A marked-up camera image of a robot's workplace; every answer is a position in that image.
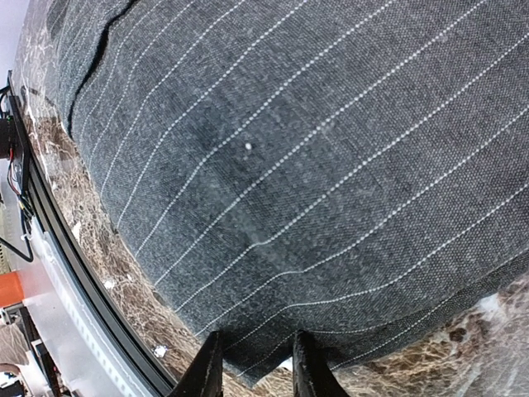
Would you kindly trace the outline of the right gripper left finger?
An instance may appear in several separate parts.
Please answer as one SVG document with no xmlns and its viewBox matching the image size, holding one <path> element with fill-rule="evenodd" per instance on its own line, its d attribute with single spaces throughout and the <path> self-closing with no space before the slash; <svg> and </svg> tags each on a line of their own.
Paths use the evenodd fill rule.
<svg viewBox="0 0 529 397">
<path fill-rule="evenodd" d="M 169 397 L 223 396 L 222 334 L 211 332 Z"/>
</svg>

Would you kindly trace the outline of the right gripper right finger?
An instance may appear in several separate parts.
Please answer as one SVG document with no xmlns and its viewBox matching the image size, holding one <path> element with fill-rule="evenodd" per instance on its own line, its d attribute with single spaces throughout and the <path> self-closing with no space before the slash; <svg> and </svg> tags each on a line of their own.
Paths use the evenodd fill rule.
<svg viewBox="0 0 529 397">
<path fill-rule="evenodd" d="M 293 395 L 346 397 L 309 332 L 299 331 L 293 343 Z"/>
</svg>

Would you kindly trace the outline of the black pinstriped long sleeve shirt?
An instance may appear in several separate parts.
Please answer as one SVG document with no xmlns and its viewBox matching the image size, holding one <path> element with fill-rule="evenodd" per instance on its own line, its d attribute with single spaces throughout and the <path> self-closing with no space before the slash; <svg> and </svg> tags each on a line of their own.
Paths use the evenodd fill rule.
<svg viewBox="0 0 529 397">
<path fill-rule="evenodd" d="M 54 1 L 104 208 L 254 385 L 386 356 L 528 267 L 525 1 Z"/>
</svg>

